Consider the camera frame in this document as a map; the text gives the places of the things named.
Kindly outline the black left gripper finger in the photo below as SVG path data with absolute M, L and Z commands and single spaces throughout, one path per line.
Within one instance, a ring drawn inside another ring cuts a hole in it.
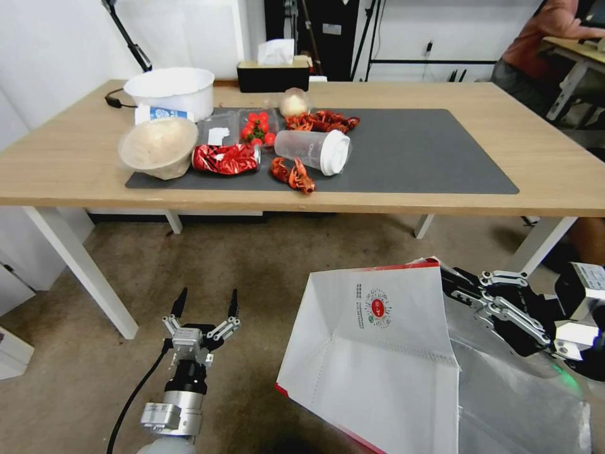
M 180 317 L 183 314 L 185 303 L 187 300 L 188 288 L 184 287 L 176 298 L 171 308 L 170 314 L 162 318 L 162 323 L 167 329 L 170 339 L 172 340 L 175 334 L 181 329 Z
M 239 319 L 238 290 L 233 289 L 228 306 L 227 318 L 206 334 L 207 344 L 220 344 L 230 338 L 241 327 Z

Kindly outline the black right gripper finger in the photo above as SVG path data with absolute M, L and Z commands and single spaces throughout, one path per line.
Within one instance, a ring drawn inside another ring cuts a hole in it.
M 518 288 L 458 289 L 451 286 L 451 277 L 443 277 L 441 282 L 445 296 L 470 308 L 477 322 L 511 348 L 545 349 L 546 339 L 514 305 L 513 292 Z
M 476 276 L 463 269 L 451 269 L 451 286 L 458 289 L 487 289 L 494 286 L 528 287 L 527 275 L 523 272 L 494 270 L 483 271 Z

